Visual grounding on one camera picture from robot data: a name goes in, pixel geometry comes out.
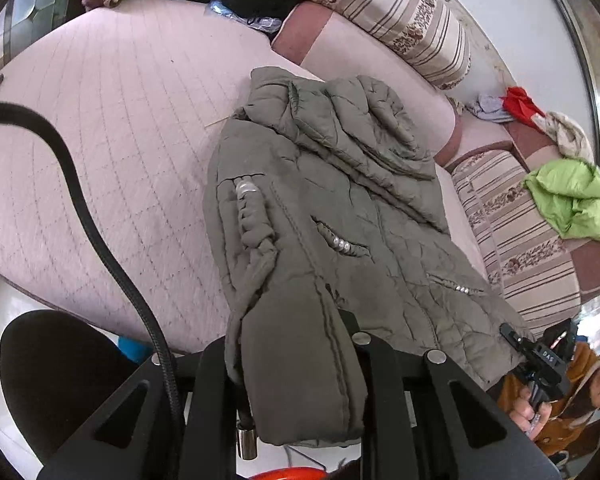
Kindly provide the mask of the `person's right hand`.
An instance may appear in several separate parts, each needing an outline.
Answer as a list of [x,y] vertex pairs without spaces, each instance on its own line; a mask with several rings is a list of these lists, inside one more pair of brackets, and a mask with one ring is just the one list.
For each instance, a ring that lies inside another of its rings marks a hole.
[[522,387],[508,411],[508,416],[520,431],[534,441],[550,420],[552,406],[542,402],[537,408],[532,408],[530,400],[531,391],[528,387]]

